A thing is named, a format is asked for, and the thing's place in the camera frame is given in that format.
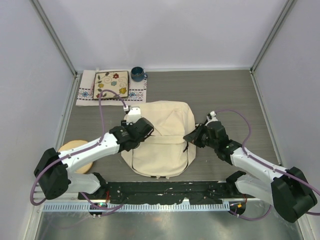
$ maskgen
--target cream canvas bag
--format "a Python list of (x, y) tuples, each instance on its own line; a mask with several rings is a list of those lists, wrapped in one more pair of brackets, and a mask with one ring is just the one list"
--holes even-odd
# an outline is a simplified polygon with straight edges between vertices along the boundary
[(195, 159), (196, 146), (183, 137), (195, 129), (195, 117), (185, 102), (156, 101), (135, 105), (154, 126), (145, 142), (121, 156), (137, 174), (147, 177), (180, 175)]

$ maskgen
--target blue mug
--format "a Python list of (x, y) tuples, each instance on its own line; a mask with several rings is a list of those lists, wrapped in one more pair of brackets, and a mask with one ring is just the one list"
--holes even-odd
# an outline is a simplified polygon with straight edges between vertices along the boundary
[(145, 73), (145, 70), (140, 66), (135, 66), (131, 69), (131, 78), (135, 82), (141, 82), (143, 79), (148, 78), (148, 74)]

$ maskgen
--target round wooden board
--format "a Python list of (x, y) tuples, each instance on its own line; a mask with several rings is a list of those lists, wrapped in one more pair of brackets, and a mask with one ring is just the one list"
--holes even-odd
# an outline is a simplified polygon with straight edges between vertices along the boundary
[[(60, 149), (58, 150), (58, 152), (62, 152), (62, 151), (66, 151), (66, 150), (70, 150), (70, 149), (74, 149), (77, 147), (80, 147), (84, 144), (87, 144), (87, 141), (84, 140), (73, 140), (70, 142), (67, 142), (65, 145), (63, 145), (62, 147), (60, 147)], [(87, 165), (84, 165), (83, 167), (80, 167), (77, 171), (75, 171), (77, 174), (85, 174), (86, 172), (89, 171), (89, 169), (92, 167), (94, 163), (88, 163)]]

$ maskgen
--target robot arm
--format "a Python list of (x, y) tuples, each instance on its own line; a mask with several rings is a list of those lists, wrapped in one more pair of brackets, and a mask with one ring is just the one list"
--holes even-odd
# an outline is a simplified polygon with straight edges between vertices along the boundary
[(56, 152), (53, 148), (46, 150), (34, 171), (36, 177), (53, 161), (64, 159), (45, 172), (39, 180), (45, 198), (52, 200), (65, 192), (85, 192), (98, 198), (104, 194), (106, 181), (98, 173), (79, 174), (75, 171), (102, 157), (137, 148), (153, 130), (153, 125), (141, 117), (140, 109), (133, 107), (121, 126), (112, 128), (102, 139), (97, 138), (62, 152)]
[(254, 176), (255, 178), (238, 171), (226, 181), (232, 185), (231, 192), (248, 194), (269, 203), (290, 223), (294, 223), (317, 204), (310, 188), (277, 172), (287, 172), (307, 182), (300, 169), (287, 169), (272, 164), (249, 152), (239, 142), (229, 139), (214, 111), (207, 115), (204, 124), (199, 124), (194, 131), (184, 136), (184, 139), (200, 148), (213, 148), (219, 159)]

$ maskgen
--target floral coaster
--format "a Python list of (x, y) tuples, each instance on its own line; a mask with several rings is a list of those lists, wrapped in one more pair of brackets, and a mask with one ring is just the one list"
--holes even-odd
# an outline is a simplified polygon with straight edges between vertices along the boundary
[[(112, 90), (122, 98), (128, 97), (129, 92), (129, 72), (128, 71), (106, 71), (97, 72), (94, 77), (93, 99), (98, 100), (99, 94), (103, 90)], [(117, 98), (111, 92), (104, 92), (102, 99)]]

